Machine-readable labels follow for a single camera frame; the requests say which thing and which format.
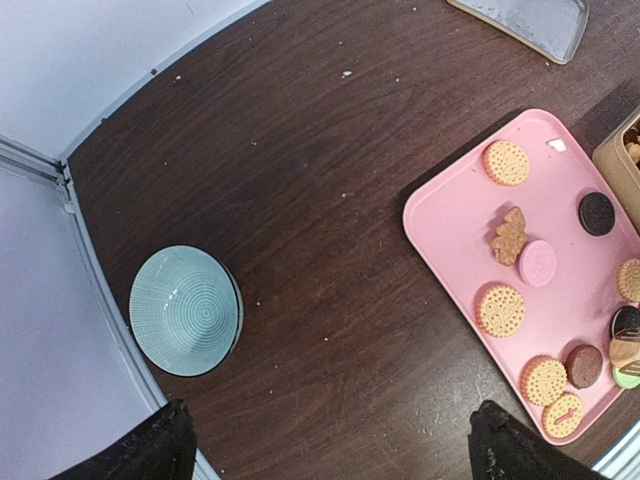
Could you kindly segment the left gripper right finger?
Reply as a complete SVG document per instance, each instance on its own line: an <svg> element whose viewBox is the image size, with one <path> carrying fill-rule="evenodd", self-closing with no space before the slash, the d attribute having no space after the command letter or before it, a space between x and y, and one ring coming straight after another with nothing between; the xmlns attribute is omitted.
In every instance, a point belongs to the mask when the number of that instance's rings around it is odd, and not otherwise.
<svg viewBox="0 0 640 480"><path fill-rule="evenodd" d="M547 444L492 400L470 416L469 460L475 480L598 479L600 474Z"/></svg>

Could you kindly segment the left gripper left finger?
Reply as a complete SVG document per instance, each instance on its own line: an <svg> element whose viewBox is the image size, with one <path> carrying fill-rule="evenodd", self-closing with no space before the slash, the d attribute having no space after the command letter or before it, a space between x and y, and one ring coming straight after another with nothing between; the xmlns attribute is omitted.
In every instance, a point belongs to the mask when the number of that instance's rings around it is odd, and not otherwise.
<svg viewBox="0 0 640 480"><path fill-rule="evenodd" d="M190 479L197 436L187 404L172 400L98 454L57 474L62 480Z"/></svg>

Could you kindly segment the small round tan cookie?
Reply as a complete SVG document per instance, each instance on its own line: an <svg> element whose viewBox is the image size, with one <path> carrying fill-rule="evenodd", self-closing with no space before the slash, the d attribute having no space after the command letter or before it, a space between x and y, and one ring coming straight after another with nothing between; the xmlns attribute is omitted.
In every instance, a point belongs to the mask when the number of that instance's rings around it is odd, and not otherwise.
<svg viewBox="0 0 640 480"><path fill-rule="evenodd" d="M613 338L609 343L609 359L617 368L622 368L636 361L638 355L638 342Z"/></svg>

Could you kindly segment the metal serving tongs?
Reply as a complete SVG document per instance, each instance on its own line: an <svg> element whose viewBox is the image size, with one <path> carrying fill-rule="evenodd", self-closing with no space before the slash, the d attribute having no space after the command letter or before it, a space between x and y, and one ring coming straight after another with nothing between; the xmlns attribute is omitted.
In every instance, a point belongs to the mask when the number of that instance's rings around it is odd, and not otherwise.
<svg viewBox="0 0 640 480"><path fill-rule="evenodd" d="M639 328L616 333L609 344L609 359L622 374L639 376Z"/></svg>

